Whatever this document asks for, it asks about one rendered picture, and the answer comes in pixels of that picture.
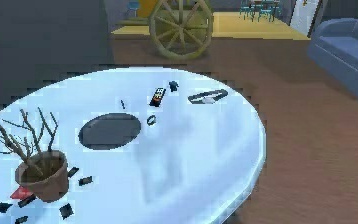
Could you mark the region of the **black remote control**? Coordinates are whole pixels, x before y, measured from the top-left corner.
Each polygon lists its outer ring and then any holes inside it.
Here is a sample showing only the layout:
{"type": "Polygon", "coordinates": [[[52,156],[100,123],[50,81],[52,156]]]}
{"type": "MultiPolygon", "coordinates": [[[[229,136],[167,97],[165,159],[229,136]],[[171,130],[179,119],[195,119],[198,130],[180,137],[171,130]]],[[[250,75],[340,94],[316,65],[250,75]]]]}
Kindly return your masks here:
{"type": "Polygon", "coordinates": [[[159,107],[165,95],[165,92],[166,92],[165,88],[157,88],[152,96],[149,105],[154,107],[159,107]]]}

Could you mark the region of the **black flat bar with white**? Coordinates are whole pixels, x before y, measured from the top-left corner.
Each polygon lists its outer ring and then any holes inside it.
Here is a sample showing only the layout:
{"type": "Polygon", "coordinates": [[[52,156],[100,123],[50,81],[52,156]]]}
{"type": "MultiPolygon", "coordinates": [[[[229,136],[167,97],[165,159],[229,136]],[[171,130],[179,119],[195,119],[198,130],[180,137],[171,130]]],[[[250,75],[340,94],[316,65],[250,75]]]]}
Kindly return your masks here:
{"type": "Polygon", "coordinates": [[[225,89],[212,90],[191,95],[188,101],[191,104],[214,104],[227,95],[228,92],[225,89]]]}

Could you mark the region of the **white round table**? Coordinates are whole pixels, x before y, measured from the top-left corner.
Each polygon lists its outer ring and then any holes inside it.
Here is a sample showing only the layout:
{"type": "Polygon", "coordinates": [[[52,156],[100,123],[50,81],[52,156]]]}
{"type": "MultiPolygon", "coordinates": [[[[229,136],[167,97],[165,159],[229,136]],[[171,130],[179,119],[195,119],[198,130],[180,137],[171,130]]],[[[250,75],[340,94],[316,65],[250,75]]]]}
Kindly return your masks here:
{"type": "Polygon", "coordinates": [[[98,71],[43,87],[0,111],[0,123],[17,136],[20,109],[41,125],[37,108],[59,122],[55,147],[79,171],[69,192],[53,203],[35,200],[20,208],[16,190],[20,158],[1,154],[0,224],[221,224],[251,193],[266,158],[266,132],[255,108],[237,91],[214,104],[191,104],[188,97],[219,90],[223,83],[184,70],[131,67],[98,71]],[[179,88],[171,92],[169,82],[179,88]],[[159,107],[149,103],[157,88],[166,92],[159,107]],[[131,143],[112,150],[90,150],[78,133],[89,120],[126,112],[141,122],[131,143]],[[79,186],[81,178],[92,183],[79,186]],[[62,219],[69,203],[74,214],[62,219]]]}

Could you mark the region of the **dark grey oval plate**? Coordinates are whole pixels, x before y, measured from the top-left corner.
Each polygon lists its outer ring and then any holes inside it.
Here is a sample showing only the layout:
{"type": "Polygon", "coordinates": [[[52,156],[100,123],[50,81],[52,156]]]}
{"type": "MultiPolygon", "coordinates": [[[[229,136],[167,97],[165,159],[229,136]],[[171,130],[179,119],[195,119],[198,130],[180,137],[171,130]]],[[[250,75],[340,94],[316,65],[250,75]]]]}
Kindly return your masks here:
{"type": "Polygon", "coordinates": [[[78,134],[79,142],[92,150],[111,150],[127,145],[141,131],[141,122],[128,113],[108,113],[86,122],[78,134]]]}

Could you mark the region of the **wooden wagon wheel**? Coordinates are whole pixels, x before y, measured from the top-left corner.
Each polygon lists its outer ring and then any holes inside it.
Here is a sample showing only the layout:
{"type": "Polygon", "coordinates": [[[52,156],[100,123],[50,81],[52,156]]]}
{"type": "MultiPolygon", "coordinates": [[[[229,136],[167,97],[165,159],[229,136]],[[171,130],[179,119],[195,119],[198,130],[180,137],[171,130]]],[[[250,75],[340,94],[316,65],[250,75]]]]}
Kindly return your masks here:
{"type": "Polygon", "coordinates": [[[211,43],[213,20],[209,0],[158,0],[149,16],[149,34],[162,56],[195,59],[211,43]]]}

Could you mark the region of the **blue chair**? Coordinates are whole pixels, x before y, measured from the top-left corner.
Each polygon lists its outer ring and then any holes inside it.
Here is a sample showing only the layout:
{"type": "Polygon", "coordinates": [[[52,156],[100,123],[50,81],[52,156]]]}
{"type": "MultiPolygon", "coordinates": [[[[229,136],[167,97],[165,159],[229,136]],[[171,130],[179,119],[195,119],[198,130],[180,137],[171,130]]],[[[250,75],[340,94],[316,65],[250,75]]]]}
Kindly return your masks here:
{"type": "Polygon", "coordinates": [[[139,0],[130,0],[127,5],[127,11],[133,11],[134,16],[137,16],[137,10],[140,8],[139,0]]]}

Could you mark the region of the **teal chair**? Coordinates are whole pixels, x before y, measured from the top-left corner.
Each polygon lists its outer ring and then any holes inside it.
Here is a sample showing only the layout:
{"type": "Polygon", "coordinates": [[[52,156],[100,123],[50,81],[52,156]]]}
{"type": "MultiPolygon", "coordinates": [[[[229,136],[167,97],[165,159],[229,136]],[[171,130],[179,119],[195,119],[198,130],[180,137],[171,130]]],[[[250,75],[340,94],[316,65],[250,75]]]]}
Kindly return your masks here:
{"type": "Polygon", "coordinates": [[[244,20],[250,19],[253,21],[256,13],[256,6],[257,4],[254,0],[241,0],[239,15],[242,16],[244,20]]]}
{"type": "Polygon", "coordinates": [[[258,19],[265,17],[269,22],[274,22],[277,16],[282,14],[280,0],[261,0],[258,4],[258,19]]]}

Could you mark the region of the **brown pot with bare branches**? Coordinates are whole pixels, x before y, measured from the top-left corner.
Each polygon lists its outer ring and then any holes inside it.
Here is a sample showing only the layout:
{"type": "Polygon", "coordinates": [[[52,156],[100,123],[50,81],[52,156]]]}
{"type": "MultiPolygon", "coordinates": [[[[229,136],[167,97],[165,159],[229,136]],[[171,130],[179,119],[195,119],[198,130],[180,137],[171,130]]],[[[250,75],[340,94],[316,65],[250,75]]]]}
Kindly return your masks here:
{"type": "Polygon", "coordinates": [[[28,131],[30,138],[15,136],[0,123],[0,143],[6,148],[1,154],[16,154],[22,161],[15,170],[17,184],[41,201],[51,203],[69,191],[68,160],[62,151],[53,147],[59,129],[54,113],[49,113],[54,123],[51,128],[42,109],[37,111],[41,120],[39,131],[30,123],[29,113],[24,109],[20,109],[21,124],[3,119],[4,123],[28,131]]]}

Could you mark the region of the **white door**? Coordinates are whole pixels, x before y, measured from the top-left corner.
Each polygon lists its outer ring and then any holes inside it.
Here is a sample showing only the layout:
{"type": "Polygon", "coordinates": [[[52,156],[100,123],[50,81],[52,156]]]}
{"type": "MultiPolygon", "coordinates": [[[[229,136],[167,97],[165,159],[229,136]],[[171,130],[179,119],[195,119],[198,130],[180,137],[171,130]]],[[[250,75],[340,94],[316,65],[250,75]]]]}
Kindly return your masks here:
{"type": "Polygon", "coordinates": [[[320,0],[296,0],[290,26],[307,36],[320,0]]]}

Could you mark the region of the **blue grey sofa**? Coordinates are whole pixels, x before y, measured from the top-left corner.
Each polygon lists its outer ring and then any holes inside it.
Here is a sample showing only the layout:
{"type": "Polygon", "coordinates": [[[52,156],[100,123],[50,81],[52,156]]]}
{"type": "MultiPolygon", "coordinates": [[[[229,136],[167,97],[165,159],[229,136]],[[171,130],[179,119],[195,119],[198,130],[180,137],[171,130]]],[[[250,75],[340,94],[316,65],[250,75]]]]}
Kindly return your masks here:
{"type": "Polygon", "coordinates": [[[322,22],[307,54],[358,98],[358,18],[322,22]]]}

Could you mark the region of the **red card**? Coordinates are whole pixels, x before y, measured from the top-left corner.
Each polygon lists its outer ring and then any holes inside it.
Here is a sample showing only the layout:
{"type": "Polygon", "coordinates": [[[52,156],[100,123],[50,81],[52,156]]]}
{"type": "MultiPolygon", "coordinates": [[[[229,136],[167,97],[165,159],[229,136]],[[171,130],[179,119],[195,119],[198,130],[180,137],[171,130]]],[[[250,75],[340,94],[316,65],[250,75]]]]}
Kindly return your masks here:
{"type": "Polygon", "coordinates": [[[23,200],[32,195],[27,188],[19,186],[10,196],[11,199],[23,200]]]}

